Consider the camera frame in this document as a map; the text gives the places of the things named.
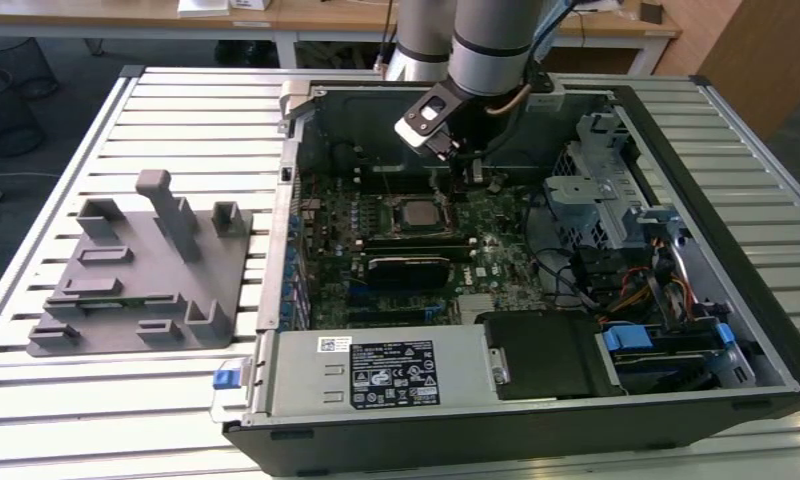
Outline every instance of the table surface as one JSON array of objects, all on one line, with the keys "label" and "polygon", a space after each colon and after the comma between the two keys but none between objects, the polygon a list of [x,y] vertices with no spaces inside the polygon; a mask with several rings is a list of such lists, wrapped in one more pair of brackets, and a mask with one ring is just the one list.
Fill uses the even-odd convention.
[{"label": "table surface", "polygon": [[[149,68],[141,78],[119,81],[0,282],[0,480],[272,480],[231,446],[208,408],[213,370],[255,351],[256,282],[265,271],[287,143],[277,130],[281,84],[312,78],[365,81],[373,76],[339,70]],[[718,110],[722,100],[684,78],[559,78],[599,87],[632,86],[800,328],[800,192],[770,152],[731,121],[732,114]],[[662,180],[648,164],[640,167],[668,204]],[[193,209],[236,201],[256,215],[235,343],[215,350],[33,358],[27,335],[76,248],[81,229],[73,215],[85,199],[101,196],[125,211],[151,210],[148,200],[132,193],[144,168],[172,172],[172,191]],[[239,390],[219,395],[228,413],[243,411]],[[379,478],[560,476],[800,479],[800,412],[739,425],[686,448],[424,468],[384,472]]]},{"label": "table surface", "polygon": [[[639,0],[626,3],[626,13],[587,13],[582,19],[571,16],[560,33],[580,36],[583,30],[588,36],[679,35],[680,29],[670,18],[662,25],[632,20]],[[231,9],[228,16],[204,18],[179,18],[177,0],[0,0],[0,23],[16,24],[381,31],[384,22],[385,6],[357,0],[273,0],[265,11]]]}]

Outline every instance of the slotted aluminum surface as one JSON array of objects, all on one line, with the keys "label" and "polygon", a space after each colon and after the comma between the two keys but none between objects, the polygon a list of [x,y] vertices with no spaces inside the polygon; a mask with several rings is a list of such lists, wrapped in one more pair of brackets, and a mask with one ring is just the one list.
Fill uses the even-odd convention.
[{"label": "slotted aluminum surface", "polygon": [[[308,76],[372,78],[339,71],[309,71]],[[119,80],[0,285],[0,479],[268,478],[228,444],[207,410],[213,370],[253,349],[283,144],[277,96],[287,78],[308,77],[301,71],[149,68],[140,79]],[[634,86],[800,328],[799,187],[734,114],[686,79],[562,78]],[[237,340],[220,350],[32,358],[24,350],[27,334],[80,234],[72,215],[83,199],[96,196],[113,196],[124,210],[149,209],[129,193],[132,175],[143,168],[173,173],[172,188],[193,209],[236,200],[256,212]],[[648,170],[647,178],[664,199]],[[236,393],[221,398],[232,410],[243,408]],[[742,425],[683,449],[343,478],[567,475],[800,478],[800,413]]]}]

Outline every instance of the gray plastic holder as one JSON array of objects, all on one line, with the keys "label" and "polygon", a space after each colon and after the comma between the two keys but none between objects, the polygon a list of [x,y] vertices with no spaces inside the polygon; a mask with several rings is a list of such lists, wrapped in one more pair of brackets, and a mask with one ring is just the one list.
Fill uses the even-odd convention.
[{"label": "gray plastic holder", "polygon": [[223,348],[235,332],[252,214],[219,202],[193,212],[165,170],[136,190],[155,212],[87,200],[85,234],[29,334],[31,355]]}]

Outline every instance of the warning label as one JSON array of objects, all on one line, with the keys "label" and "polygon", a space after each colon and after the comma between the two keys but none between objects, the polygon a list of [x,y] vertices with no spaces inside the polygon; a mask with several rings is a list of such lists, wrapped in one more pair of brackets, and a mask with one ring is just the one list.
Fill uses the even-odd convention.
[{"label": "warning label", "polygon": [[432,341],[353,344],[349,365],[357,410],[439,405]]}]

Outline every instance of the wastebasket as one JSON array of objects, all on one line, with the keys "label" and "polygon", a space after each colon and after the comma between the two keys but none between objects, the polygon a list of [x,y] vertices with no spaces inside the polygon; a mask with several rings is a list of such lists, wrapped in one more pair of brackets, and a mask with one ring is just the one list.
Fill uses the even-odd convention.
[{"label": "wastebasket", "polygon": [[45,138],[27,102],[11,87],[12,75],[0,70],[0,157],[29,152]]},{"label": "wastebasket", "polygon": [[0,37],[0,70],[12,74],[13,88],[28,100],[47,97],[59,88],[35,38]]}]

